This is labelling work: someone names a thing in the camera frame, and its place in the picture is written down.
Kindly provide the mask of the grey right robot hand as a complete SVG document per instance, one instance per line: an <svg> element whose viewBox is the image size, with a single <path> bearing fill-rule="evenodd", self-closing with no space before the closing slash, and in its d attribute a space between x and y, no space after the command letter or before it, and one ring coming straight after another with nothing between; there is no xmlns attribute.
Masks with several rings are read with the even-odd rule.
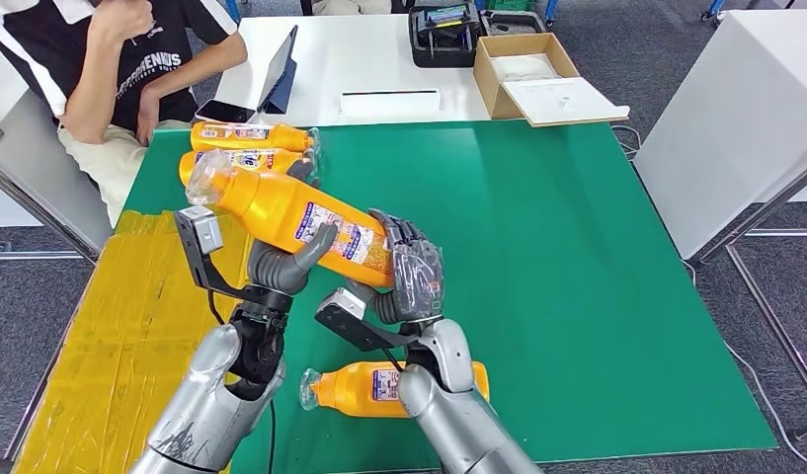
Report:
<svg viewBox="0 0 807 474"><path fill-rule="evenodd" d="M348 278L347 289L387 325L417 322L443 315L444 259L442 249L409 220L380 209L368 214L385 230L391 250L393 284L386 292Z"/></svg>

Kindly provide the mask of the person's right hand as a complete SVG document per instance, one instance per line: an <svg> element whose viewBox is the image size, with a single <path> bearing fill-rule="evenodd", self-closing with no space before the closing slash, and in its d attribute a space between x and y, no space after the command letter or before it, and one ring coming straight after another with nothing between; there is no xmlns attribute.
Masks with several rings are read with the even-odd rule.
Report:
<svg viewBox="0 0 807 474"><path fill-rule="evenodd" d="M122 45L146 35L154 25L152 4L145 0L102 1L94 10L88 30L90 45Z"/></svg>

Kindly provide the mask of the person's left hand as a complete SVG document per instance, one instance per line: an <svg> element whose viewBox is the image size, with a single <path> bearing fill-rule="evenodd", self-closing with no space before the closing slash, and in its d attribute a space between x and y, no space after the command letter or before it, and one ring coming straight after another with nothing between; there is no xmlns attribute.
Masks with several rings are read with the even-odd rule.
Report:
<svg viewBox="0 0 807 474"><path fill-rule="evenodd" d="M140 94L135 136L146 147L158 124L161 95L151 86L145 86Z"/></svg>

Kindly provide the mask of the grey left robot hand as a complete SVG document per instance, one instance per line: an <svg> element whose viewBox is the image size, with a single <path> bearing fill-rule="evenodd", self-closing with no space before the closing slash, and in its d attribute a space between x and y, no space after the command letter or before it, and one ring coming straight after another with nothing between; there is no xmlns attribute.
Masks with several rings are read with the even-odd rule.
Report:
<svg viewBox="0 0 807 474"><path fill-rule="evenodd" d="M311 240L294 254L254 239L247 261L250 281L283 294L298 294L306 287L312 268L331 249L337 234L335 223L322 223Z"/></svg>

